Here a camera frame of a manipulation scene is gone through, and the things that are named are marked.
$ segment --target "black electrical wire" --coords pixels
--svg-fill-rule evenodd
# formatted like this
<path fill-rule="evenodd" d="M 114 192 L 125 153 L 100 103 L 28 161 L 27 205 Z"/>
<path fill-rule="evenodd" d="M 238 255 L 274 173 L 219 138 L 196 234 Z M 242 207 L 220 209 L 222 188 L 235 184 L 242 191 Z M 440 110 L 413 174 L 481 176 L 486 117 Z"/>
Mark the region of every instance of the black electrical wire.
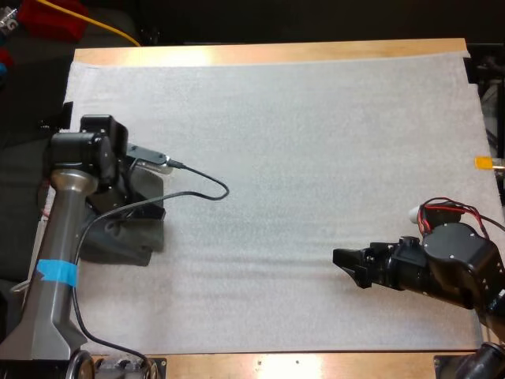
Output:
<path fill-rule="evenodd" d="M 499 228 L 499 229 L 501 229 L 502 231 L 505 231 L 505 226 L 503 226 L 501 223 L 498 223 L 498 222 L 496 222 L 495 220 L 490 219 L 489 217 L 486 217 L 486 216 L 483 216 L 483 215 L 481 215 L 481 218 L 482 218 L 483 220 L 488 221 L 489 223 L 492 223 L 495 227 L 498 227 L 498 228 Z"/>
<path fill-rule="evenodd" d="M 119 213 L 123 213 L 124 211 L 128 211 L 128 210 L 131 210 L 131 209 L 134 209 L 134 208 L 141 207 L 143 205 L 147 205 L 147 204 L 151 204 L 151 203 L 156 203 L 158 201 L 173 199 L 175 197 L 194 196 L 194 197 L 200 197 L 200 198 L 205 199 L 205 200 L 219 201 L 219 200 L 224 199 L 226 196 L 228 196 L 230 194 L 230 189 L 228 188 L 228 186 L 226 184 L 224 184 L 223 182 L 221 182 L 220 180 L 218 180 L 216 178 L 213 178 L 212 176 L 207 175 L 207 174 L 205 174 L 205 173 L 203 173 L 201 171 L 195 170 L 194 168 L 187 167 L 183 163 L 180 163 L 180 162 L 177 162 L 177 161 L 172 161 L 172 160 L 170 160 L 169 163 L 172 163 L 171 164 L 172 167 L 179 168 L 179 169 L 182 169 L 182 170 L 191 171 L 194 174 L 198 174 L 199 176 L 202 176 L 202 177 L 204 177 L 204 178 L 206 178 L 206 179 L 208 179 L 208 180 L 210 180 L 210 181 L 212 181 L 214 183 L 219 184 L 222 188 L 224 188 L 225 192 L 222 195 L 219 195 L 219 196 L 208 196 L 208 195 L 205 195 L 203 193 L 195 192 L 195 191 L 181 191 L 181 192 L 176 192 L 176 193 L 168 193 L 167 195 L 163 195 L 163 196 L 159 196 L 159 197 L 153 197 L 151 199 L 147 199 L 147 200 L 143 200 L 143 201 L 138 201 L 136 203 L 124 205 L 124 206 L 122 206 L 120 208 L 116 208 L 116 209 L 113 209 L 113 210 L 111 210 L 109 212 L 105 212 L 102 215 L 96 217 L 84 229 L 84 231 L 83 231 L 83 233 L 82 233 L 82 235 L 80 237 L 79 244 L 77 245 L 76 259 L 74 261 L 75 265 L 77 265 L 77 263 L 79 261 L 80 251 L 81 251 L 82 246 L 84 244 L 84 240 L 86 238 L 86 235 L 88 235 L 88 232 L 90 231 L 90 229 L 92 228 L 92 226 L 95 225 L 100 220 L 106 219 L 107 217 L 110 217 L 110 216 L 113 216 L 113 215 L 117 215 Z M 77 319 L 77 323 L 79 325 L 79 328 L 84 333 L 84 335 L 86 337 L 88 337 L 91 341 L 93 341 L 95 343 L 99 343 L 100 345 L 103 345 L 103 346 L 106 346 L 106 347 L 110 347 L 110 348 L 115 349 L 115 350 L 124 351 L 125 353 L 131 354 L 131 355 L 135 355 L 135 356 L 139 357 L 140 359 L 142 359 L 144 361 L 144 364 L 147 365 L 148 358 L 145 355 L 141 354 L 140 352 L 132 350 L 132 349 L 128 349 L 127 347 L 123 347 L 123 346 L 117 345 L 115 343 L 108 342 L 106 340 L 101 340 L 100 338 L 93 336 L 86 329 L 86 325 L 84 325 L 84 321 L 83 321 L 82 315 L 80 313 L 79 302 L 77 300 L 77 290 L 76 290 L 75 287 L 72 289 L 72 303 L 73 303 L 73 309 L 74 309 L 75 314 L 76 314 L 76 319 Z"/>

